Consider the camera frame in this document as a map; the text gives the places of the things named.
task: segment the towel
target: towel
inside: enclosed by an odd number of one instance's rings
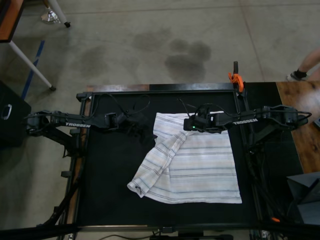
[[[229,134],[184,131],[185,113],[157,113],[155,147],[127,187],[166,204],[241,204]]]

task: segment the person's foot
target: person's foot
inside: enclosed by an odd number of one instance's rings
[[[296,76],[296,73],[295,71],[293,71],[292,73],[290,73],[288,76],[286,76],[286,79],[289,81],[289,82],[294,82],[294,81],[305,81],[308,79],[308,76],[305,76],[305,77],[302,77],[302,78],[299,78]]]

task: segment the cloth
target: cloth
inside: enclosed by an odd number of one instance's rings
[[[141,198],[166,204],[241,204],[235,161],[227,131],[184,131],[185,113],[157,113],[155,147],[127,187]]]

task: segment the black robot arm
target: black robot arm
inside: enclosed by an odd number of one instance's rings
[[[184,119],[183,129],[185,131],[207,132],[220,134],[235,125],[267,122],[267,126],[260,132],[250,137],[250,146],[265,140],[275,131],[295,130],[308,123],[310,112],[298,111],[291,106],[278,105],[274,107],[263,106],[261,108],[230,114],[222,111],[210,112],[208,105],[204,104],[197,108],[194,115]]]
[[[118,129],[141,133],[148,119],[141,112],[128,110],[121,114],[115,112],[84,116],[64,113],[60,111],[39,111],[29,114],[26,118],[26,132],[29,136],[44,136],[61,145],[64,145],[67,156],[81,155],[79,135],[80,128],[95,128],[99,131],[110,132]],[[77,127],[71,129],[70,135],[57,127]]]

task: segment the table leg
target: table leg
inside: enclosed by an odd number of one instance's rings
[[[15,45],[13,41],[9,42],[10,47],[18,56],[32,69],[32,71],[38,75],[38,77],[50,88],[51,91],[55,91],[56,88],[42,75],[42,73],[36,68],[35,65],[27,58],[27,56]]]
[[[62,23],[64,23],[64,25],[69,28],[70,27],[70,22],[67,21],[67,18],[65,16],[65,14],[62,12],[57,0],[48,0],[51,7],[54,9],[55,13],[58,15],[58,18],[60,19],[60,21]]]

